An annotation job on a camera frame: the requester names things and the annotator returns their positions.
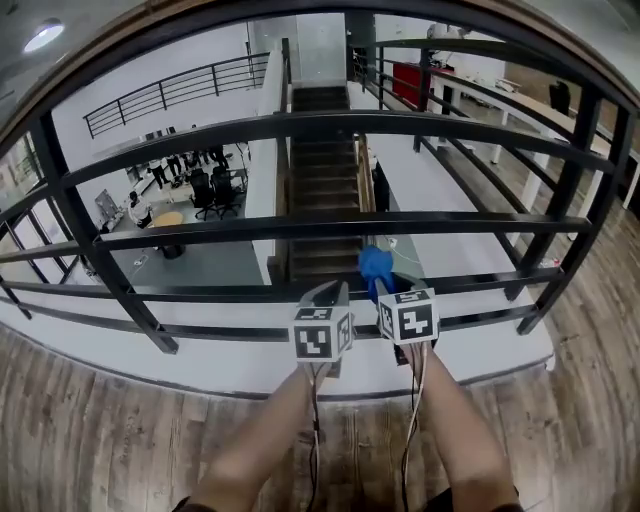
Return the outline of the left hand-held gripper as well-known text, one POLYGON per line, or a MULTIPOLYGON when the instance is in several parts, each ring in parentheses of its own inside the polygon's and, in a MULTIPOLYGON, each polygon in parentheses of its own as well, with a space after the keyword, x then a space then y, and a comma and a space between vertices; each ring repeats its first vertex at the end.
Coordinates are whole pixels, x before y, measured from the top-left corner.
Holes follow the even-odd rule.
POLYGON ((306 292, 292 317, 292 346, 301 363, 334 363, 354 340, 346 281, 329 281, 306 292))

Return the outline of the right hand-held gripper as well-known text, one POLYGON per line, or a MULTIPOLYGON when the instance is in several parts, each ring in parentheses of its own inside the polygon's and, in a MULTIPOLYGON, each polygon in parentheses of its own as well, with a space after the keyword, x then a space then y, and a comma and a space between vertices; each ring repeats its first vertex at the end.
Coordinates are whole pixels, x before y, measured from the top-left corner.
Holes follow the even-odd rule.
POLYGON ((433 290, 413 276, 395 276, 394 283, 397 293, 388 294, 384 280, 374 280, 382 335, 398 346, 437 340, 440 317, 433 290))

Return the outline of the blue cloth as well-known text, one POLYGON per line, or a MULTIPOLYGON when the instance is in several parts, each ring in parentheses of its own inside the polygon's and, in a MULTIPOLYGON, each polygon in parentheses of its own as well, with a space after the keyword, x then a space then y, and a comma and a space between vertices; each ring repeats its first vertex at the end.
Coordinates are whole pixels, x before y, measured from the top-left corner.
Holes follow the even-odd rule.
POLYGON ((387 292, 395 293, 393 258, 390 252, 373 245, 366 246, 360 251, 358 265, 360 275, 367 284, 368 297, 374 304, 378 303, 379 296, 377 281, 385 286, 387 292))

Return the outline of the wooden railing with black bars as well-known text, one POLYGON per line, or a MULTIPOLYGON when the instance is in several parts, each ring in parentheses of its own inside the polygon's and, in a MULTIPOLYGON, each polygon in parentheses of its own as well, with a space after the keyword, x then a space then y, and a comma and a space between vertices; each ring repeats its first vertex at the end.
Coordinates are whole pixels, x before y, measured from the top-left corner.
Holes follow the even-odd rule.
POLYGON ((109 23, 78 50, 65 56, 28 91, 0 135, 0 148, 6 148, 15 140, 19 128, 28 129, 42 151, 44 181, 17 202, 13 211, 24 212, 41 200, 55 199, 77 233, 68 242, 0 254, 0 264, 85 255, 99 267, 106 267, 109 255, 115 250, 154 245, 316 240, 381 234, 505 235, 516 231, 548 240, 560 233, 575 233, 577 238, 556 272, 527 265, 510 273, 442 277, 436 282, 440 294, 544 283, 545 290, 534 304, 445 318, 441 322, 444 330, 453 331, 513 320, 520 334, 531 332, 577 272, 608 214, 626 166, 633 120, 640 114, 640 89, 576 35, 521 0, 398 0, 391 11, 426 18, 443 15, 447 20, 478 28, 490 33, 491 39, 478 44, 460 41, 455 46, 457 52, 478 50, 486 57, 513 59, 581 85, 587 94, 586 110, 578 116, 576 128, 563 134, 559 141, 420 111, 303 111, 197 128, 135 145, 76 171, 63 166, 51 110, 55 101, 74 92, 84 80, 95 78, 144 50, 198 29, 271 15, 316 14, 323 10, 374 11, 386 4, 386 0, 161 0, 154 12, 138 7, 109 23), (573 169, 604 173, 607 186, 597 194, 583 218, 570 217, 565 211, 570 190, 568 179, 557 184, 553 207, 545 215, 436 211, 304 213, 103 236, 80 211, 77 193, 80 184, 171 153, 238 140, 286 137, 313 140, 354 134, 413 135, 420 139, 442 135, 542 152, 563 159, 573 169))

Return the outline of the person's left forearm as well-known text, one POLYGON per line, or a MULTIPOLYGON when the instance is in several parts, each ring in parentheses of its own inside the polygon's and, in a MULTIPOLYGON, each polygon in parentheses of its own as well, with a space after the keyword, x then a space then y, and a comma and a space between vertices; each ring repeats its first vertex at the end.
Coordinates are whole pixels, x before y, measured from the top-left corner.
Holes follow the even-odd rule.
POLYGON ((308 418, 313 386, 330 368, 329 363, 299 365, 215 453, 184 511, 251 512, 308 418))

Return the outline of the person's right forearm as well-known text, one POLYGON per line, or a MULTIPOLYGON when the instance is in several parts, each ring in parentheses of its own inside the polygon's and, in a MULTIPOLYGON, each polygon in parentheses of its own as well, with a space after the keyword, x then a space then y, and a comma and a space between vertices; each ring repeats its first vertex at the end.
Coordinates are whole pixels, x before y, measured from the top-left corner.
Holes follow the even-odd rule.
POLYGON ((503 447, 431 344, 409 344, 402 351, 418 370, 421 407, 459 507, 475 501, 486 502, 488 508, 511 500, 520 503, 503 447))

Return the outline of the black railing with wooden handrail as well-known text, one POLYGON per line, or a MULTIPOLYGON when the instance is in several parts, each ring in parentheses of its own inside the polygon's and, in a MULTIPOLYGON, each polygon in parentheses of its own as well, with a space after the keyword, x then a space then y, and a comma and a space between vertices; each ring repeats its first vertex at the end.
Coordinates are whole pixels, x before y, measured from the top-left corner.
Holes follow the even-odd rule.
POLYGON ((384 235, 396 271, 424 276, 488 274, 507 283, 562 276, 548 256, 553 240, 588 230, 570 212, 584 172, 601 178, 609 145, 597 135, 600 106, 582 93, 585 119, 572 118, 498 79, 430 64, 432 43, 387 40, 351 51, 355 110, 419 113, 435 121, 424 135, 369 134, 394 212, 458 210, 504 218, 480 233, 384 235))

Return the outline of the black office chair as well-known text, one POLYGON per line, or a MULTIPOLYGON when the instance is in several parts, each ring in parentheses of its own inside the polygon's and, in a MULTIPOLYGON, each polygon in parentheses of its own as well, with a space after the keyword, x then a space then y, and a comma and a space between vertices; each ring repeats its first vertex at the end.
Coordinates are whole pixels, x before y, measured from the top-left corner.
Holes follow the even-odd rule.
POLYGON ((555 84, 550 84, 548 89, 551 108, 568 116, 571 106, 571 93, 568 85, 557 81, 555 84))
POLYGON ((195 217, 206 220, 208 213, 214 211, 215 202, 215 192, 209 183, 208 174, 202 168, 196 168, 190 174, 189 183, 193 191, 190 199, 197 209, 195 217))
POLYGON ((221 166, 212 169, 210 177, 214 190, 214 207, 220 219, 229 212, 237 215, 241 208, 240 193, 233 187, 230 173, 221 166))

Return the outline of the round wooden table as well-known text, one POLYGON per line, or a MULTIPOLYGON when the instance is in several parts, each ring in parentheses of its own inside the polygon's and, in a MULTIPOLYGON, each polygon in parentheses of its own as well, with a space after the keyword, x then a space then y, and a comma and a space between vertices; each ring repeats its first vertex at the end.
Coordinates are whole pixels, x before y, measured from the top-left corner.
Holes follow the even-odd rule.
MULTIPOLYGON (((149 228, 179 226, 183 222, 184 216, 182 213, 170 211, 155 217, 149 224, 149 228)), ((173 260, 184 253, 185 247, 182 245, 170 245, 158 246, 157 249, 162 252, 165 259, 173 260)))

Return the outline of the red table cover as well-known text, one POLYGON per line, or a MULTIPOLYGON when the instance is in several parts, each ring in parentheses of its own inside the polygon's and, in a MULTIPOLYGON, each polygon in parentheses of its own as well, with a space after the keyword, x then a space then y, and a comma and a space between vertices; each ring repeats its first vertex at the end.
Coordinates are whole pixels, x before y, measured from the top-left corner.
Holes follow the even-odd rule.
POLYGON ((394 93, 416 107, 428 106, 428 93, 431 92, 429 68, 422 70, 417 64, 396 62, 392 76, 394 93))

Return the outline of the long wooden table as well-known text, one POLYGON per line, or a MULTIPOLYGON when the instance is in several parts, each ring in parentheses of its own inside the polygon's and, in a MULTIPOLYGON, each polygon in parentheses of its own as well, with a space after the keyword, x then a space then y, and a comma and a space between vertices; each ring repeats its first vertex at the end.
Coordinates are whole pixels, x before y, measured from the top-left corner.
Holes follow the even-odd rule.
MULTIPOLYGON (((519 92, 505 92, 495 87, 485 87, 448 72, 433 70, 431 71, 431 74, 433 77, 437 76, 438 80, 443 82, 443 85, 450 86, 453 89, 458 89, 462 93, 471 95, 476 99, 499 108, 500 110, 507 112, 509 115, 531 125, 543 135, 548 135, 563 141, 568 141, 568 138, 573 135, 577 117, 572 119, 565 116, 529 96, 523 95, 519 92)), ((598 130, 597 135, 592 141, 591 151, 599 156, 607 157, 609 155, 613 135, 607 132, 608 135, 603 138, 601 135, 603 135, 604 132, 600 132, 598 130)), ((625 201, 623 201, 624 208, 628 207, 631 193, 635 191, 638 178, 640 177, 640 169, 638 169, 640 154, 634 150, 630 150, 629 156, 635 159, 636 164, 634 166, 634 176, 631 183, 632 190, 627 193, 625 201)), ((586 214, 594 202, 597 190, 603 180, 602 176, 603 173, 601 171, 594 172, 587 194, 579 210, 579 216, 586 217, 586 214)))

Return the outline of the person's black shirt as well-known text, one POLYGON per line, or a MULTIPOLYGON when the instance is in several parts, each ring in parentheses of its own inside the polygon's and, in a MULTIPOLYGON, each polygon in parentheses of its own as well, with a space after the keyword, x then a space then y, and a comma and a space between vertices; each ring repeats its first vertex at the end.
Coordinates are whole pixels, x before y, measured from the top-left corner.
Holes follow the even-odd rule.
MULTIPOLYGON (((187 496, 178 502, 172 512, 217 511, 205 505, 192 503, 187 496)), ((429 500, 422 512, 524 512, 524 509, 518 500, 511 500, 493 508, 488 508, 484 501, 475 501, 470 502, 467 508, 460 508, 459 503, 454 500, 452 491, 447 489, 429 500)))

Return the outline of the grey leaning board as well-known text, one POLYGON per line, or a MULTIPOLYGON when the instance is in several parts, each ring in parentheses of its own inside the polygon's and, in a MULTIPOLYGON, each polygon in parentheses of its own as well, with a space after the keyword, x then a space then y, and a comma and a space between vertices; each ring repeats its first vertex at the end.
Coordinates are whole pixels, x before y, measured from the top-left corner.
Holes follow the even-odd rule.
POLYGON ((114 202, 106 189, 99 193, 95 199, 95 203, 102 216, 100 232, 112 232, 124 217, 123 209, 114 202))

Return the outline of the glass entrance doors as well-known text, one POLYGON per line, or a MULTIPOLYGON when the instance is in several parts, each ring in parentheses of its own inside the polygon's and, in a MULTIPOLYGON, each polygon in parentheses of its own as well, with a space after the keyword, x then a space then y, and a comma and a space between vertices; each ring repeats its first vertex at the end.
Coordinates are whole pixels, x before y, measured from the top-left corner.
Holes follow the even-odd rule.
MULTIPOLYGON (((26 134, 0 158, 0 214, 43 184, 44 174, 32 137, 26 134)), ((70 239, 71 233, 52 198, 43 199, 0 222, 0 255, 70 239)), ((0 277, 6 281, 43 284, 91 282, 82 273, 79 258, 73 255, 0 263, 0 277)))

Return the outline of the dome ceiling lamp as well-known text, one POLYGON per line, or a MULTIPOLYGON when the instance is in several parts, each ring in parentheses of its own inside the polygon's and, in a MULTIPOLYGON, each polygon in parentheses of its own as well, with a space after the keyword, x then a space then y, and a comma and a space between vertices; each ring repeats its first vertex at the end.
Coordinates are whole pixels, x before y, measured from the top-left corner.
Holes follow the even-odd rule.
POLYGON ((64 30, 65 25, 58 18, 49 18, 44 20, 24 45, 23 52, 25 54, 31 54, 44 48, 57 39, 64 30))

